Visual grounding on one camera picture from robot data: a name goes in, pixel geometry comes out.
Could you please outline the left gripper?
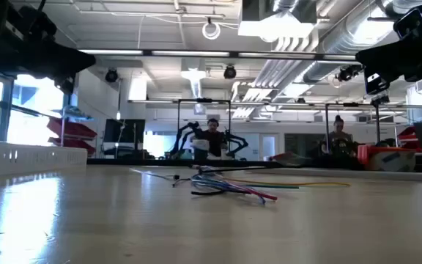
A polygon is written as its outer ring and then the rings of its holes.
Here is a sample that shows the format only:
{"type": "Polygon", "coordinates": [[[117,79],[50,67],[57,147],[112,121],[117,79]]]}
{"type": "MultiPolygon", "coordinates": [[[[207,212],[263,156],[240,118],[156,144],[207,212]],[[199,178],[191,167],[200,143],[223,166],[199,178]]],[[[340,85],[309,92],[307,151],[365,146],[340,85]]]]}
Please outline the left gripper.
{"type": "Polygon", "coordinates": [[[30,74],[45,78],[53,77],[60,68],[62,52],[62,75],[72,77],[96,64],[93,55],[74,48],[64,47],[51,41],[6,41],[0,38],[0,74],[16,76],[30,74]]]}

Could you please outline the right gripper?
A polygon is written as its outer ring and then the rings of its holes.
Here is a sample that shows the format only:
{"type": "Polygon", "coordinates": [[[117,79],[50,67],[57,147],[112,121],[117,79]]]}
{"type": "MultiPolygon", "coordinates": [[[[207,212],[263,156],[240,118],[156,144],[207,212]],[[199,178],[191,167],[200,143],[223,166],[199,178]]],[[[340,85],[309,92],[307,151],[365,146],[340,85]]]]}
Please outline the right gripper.
{"type": "Polygon", "coordinates": [[[357,52],[355,59],[364,66],[368,76],[377,74],[386,81],[401,76],[408,82],[422,79],[422,40],[402,40],[367,48],[357,52]]]}

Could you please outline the white slotted cable raceway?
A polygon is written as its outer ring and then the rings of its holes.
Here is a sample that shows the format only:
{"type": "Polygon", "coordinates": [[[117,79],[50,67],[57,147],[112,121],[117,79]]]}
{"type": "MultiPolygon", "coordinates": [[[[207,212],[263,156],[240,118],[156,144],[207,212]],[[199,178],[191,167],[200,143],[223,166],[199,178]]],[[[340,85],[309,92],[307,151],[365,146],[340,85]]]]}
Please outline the white slotted cable raceway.
{"type": "Polygon", "coordinates": [[[0,142],[0,176],[86,166],[87,151],[0,142]]]}

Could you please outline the black zip tie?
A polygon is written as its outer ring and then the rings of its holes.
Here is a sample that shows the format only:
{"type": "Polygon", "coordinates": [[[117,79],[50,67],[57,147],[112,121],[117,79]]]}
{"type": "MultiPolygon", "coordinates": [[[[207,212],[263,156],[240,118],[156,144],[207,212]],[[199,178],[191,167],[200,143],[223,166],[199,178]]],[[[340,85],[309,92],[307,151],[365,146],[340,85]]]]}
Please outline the black zip tie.
{"type": "Polygon", "coordinates": [[[175,175],[173,176],[174,182],[172,183],[172,186],[175,188],[177,187],[179,184],[187,182],[187,181],[191,181],[191,179],[189,177],[181,177],[179,175],[175,175]]]}

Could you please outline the red storage bin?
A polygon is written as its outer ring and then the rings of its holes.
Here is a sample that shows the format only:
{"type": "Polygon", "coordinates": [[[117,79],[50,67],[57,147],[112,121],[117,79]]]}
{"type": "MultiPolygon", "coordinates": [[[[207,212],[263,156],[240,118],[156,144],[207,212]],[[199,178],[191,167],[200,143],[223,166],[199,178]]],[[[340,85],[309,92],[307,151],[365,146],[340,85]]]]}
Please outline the red storage bin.
{"type": "MultiPolygon", "coordinates": [[[[62,136],[62,120],[59,118],[50,118],[47,128],[58,137],[62,136]]],[[[87,126],[78,122],[64,122],[64,137],[73,139],[93,140],[97,133],[87,126]]]]}
{"type": "Polygon", "coordinates": [[[403,131],[398,133],[396,138],[398,146],[400,147],[403,147],[409,143],[416,144],[418,142],[418,138],[415,133],[415,128],[413,126],[406,127],[403,131]]]}
{"type": "MultiPolygon", "coordinates": [[[[60,138],[50,137],[48,139],[48,142],[49,143],[52,143],[52,144],[54,144],[56,146],[60,146],[61,145],[61,139],[60,138]]],[[[88,155],[94,155],[95,154],[95,151],[96,151],[96,149],[93,146],[89,145],[85,141],[78,140],[78,139],[65,139],[63,146],[64,147],[73,147],[73,148],[82,148],[82,149],[85,149],[87,151],[87,154],[88,155]]]]}

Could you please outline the person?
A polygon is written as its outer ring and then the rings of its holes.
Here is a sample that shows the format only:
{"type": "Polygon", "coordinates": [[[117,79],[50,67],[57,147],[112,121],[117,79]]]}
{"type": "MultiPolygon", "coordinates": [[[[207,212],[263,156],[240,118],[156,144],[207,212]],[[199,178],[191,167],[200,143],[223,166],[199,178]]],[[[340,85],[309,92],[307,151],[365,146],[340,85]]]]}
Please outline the person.
{"type": "Polygon", "coordinates": [[[227,143],[224,137],[224,133],[218,131],[218,126],[219,122],[215,118],[211,118],[207,121],[207,130],[202,131],[197,136],[197,139],[208,141],[208,153],[215,157],[221,157],[222,150],[227,149],[227,143]]]}
{"type": "Polygon", "coordinates": [[[327,138],[321,143],[321,151],[324,154],[344,154],[354,155],[353,136],[350,133],[344,132],[344,120],[336,115],[333,123],[333,131],[331,131],[327,138]]]}

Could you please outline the black monitor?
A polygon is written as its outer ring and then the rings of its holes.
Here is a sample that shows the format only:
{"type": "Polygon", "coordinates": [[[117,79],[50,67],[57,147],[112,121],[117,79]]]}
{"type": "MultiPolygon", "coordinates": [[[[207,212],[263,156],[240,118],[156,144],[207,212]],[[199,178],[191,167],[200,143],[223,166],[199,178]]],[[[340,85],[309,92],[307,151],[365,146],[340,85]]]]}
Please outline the black monitor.
{"type": "Polygon", "coordinates": [[[104,142],[118,143],[139,143],[144,141],[144,129],[146,120],[107,119],[104,130],[104,142]]]}

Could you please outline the orange tape dispenser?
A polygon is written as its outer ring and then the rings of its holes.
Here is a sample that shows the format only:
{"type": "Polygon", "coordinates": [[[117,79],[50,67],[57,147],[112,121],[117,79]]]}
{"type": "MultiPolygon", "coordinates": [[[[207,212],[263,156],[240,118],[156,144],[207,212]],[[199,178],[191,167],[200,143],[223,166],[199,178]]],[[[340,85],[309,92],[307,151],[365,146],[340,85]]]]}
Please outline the orange tape dispenser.
{"type": "Polygon", "coordinates": [[[415,151],[400,147],[360,145],[358,161],[369,171],[412,172],[415,168],[415,151]]]}

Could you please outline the ceiling ventilation box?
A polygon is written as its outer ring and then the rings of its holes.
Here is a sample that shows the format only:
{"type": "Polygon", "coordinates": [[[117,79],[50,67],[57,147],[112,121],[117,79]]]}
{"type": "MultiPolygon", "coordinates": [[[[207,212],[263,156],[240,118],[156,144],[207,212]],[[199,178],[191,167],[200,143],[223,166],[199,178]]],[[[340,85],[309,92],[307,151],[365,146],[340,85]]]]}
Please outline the ceiling ventilation box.
{"type": "Polygon", "coordinates": [[[307,37],[317,24],[317,0],[242,0],[238,35],[272,42],[307,37]]]}

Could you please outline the long ceiling light strip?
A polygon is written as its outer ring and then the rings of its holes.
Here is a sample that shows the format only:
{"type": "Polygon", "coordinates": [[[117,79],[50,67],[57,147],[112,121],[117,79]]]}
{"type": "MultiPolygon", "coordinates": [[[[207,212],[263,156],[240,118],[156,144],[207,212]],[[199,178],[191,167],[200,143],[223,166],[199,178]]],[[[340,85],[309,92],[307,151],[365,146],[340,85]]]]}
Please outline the long ceiling light strip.
{"type": "Polygon", "coordinates": [[[186,51],[186,50],[133,50],[133,49],[80,49],[81,52],[98,56],[181,56],[241,59],[288,59],[355,61],[353,54],[321,54],[311,52],[242,52],[242,51],[186,51]]]}

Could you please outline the white flat raceway cover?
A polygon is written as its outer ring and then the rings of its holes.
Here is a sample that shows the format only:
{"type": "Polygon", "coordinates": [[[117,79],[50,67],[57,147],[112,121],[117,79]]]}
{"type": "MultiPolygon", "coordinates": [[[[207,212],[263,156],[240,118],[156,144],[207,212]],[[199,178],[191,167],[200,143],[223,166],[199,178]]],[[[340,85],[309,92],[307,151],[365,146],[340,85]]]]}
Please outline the white flat raceway cover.
{"type": "Polygon", "coordinates": [[[403,180],[422,182],[422,172],[385,172],[385,171],[353,171],[345,169],[263,169],[263,174],[310,176],[310,177],[344,177],[369,180],[403,180]]]}

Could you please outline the grey black work glove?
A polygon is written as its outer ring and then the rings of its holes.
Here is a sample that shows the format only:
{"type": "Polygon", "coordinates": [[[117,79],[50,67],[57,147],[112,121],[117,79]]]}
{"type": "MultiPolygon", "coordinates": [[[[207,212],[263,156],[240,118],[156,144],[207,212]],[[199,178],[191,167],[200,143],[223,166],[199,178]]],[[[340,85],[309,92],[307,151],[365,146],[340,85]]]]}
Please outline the grey black work glove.
{"type": "Polygon", "coordinates": [[[349,155],[322,154],[307,157],[288,152],[270,156],[269,160],[297,168],[364,170],[357,158],[349,155]]]}

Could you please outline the black background station frame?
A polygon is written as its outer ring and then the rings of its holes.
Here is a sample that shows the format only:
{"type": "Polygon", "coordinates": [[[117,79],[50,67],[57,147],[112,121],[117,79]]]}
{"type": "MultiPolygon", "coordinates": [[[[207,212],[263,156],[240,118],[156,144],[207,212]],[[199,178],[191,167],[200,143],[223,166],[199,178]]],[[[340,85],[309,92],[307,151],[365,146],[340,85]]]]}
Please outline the black background station frame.
{"type": "MultiPolygon", "coordinates": [[[[232,106],[232,102],[230,100],[218,100],[218,99],[211,99],[211,98],[196,98],[196,99],[178,99],[177,100],[177,130],[179,129],[179,124],[180,124],[180,106],[182,104],[182,102],[189,102],[189,103],[194,103],[194,104],[213,104],[213,103],[217,103],[217,104],[227,104],[229,109],[231,109],[232,106]]],[[[200,129],[200,127],[198,127],[197,132],[195,132],[195,136],[197,137],[203,130],[200,129]]],[[[180,141],[182,141],[183,139],[187,140],[187,137],[185,137],[185,134],[191,132],[191,129],[188,128],[185,131],[183,131],[182,134],[182,138],[180,139],[180,141]]]]}

